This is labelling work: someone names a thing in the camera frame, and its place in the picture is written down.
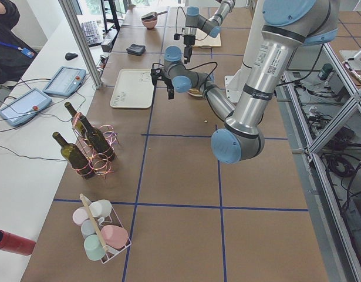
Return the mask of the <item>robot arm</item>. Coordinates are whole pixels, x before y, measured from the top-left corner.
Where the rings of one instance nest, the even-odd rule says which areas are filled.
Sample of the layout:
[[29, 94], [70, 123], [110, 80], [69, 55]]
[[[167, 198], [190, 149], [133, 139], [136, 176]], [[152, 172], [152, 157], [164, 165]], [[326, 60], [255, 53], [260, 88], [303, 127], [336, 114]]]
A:
[[192, 88], [201, 92], [224, 122], [224, 127], [212, 134], [211, 148], [219, 161], [228, 164], [252, 159], [262, 152], [265, 141], [258, 125], [294, 50], [335, 38], [340, 3], [265, 1], [262, 7], [263, 41], [236, 105], [223, 95], [209, 74], [186, 68], [196, 30], [216, 37], [234, 6], [234, 1], [221, 1], [211, 18], [201, 16], [197, 7], [189, 7], [185, 15], [185, 48], [169, 46], [165, 50], [163, 66], [151, 70], [152, 82], [163, 81], [169, 99], [175, 93], [185, 93]]
[[183, 57], [184, 63], [187, 64], [191, 60], [193, 46], [196, 41], [197, 30], [203, 31], [207, 36], [216, 38], [221, 31], [221, 24], [226, 16], [233, 10], [235, 6], [234, 0], [218, 1], [220, 3], [219, 8], [214, 15], [207, 19], [199, 14], [199, 8], [196, 6], [189, 6], [185, 13], [185, 27], [182, 29], [182, 33], [176, 33], [174, 35], [175, 40], [179, 40], [182, 36], [185, 44]]

